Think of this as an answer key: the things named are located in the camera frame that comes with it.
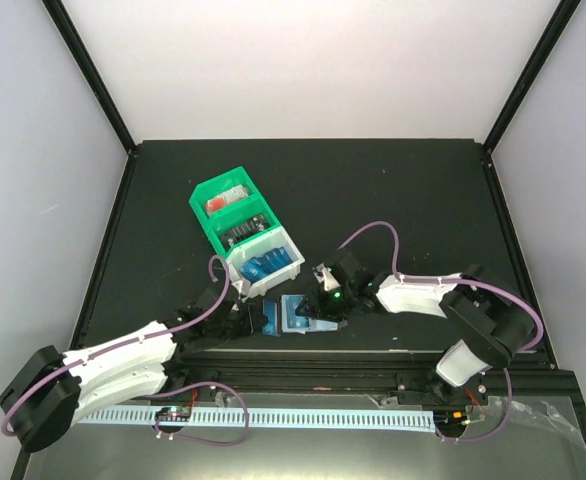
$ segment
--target white panel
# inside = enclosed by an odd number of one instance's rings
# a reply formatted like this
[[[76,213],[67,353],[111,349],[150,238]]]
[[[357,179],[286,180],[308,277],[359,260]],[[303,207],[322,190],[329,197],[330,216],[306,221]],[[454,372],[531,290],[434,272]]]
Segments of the white panel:
[[[42,2],[0,0],[0,393],[68,348],[125,160]]]
[[[136,141],[482,141],[558,0],[66,0]]]
[[[495,162],[558,360],[586,400],[586,2]]]

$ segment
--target perforated metal strip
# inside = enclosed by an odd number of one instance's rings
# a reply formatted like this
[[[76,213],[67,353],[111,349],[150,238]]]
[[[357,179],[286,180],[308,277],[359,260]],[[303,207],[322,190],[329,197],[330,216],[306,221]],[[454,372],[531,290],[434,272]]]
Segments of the perforated metal strip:
[[[101,425],[152,425],[163,407],[115,405],[92,413],[80,423]],[[195,407],[188,422],[162,421],[160,425],[197,427],[242,427],[241,408]],[[433,433],[432,412],[401,410],[249,409],[254,428],[323,428],[359,430],[408,430]]]

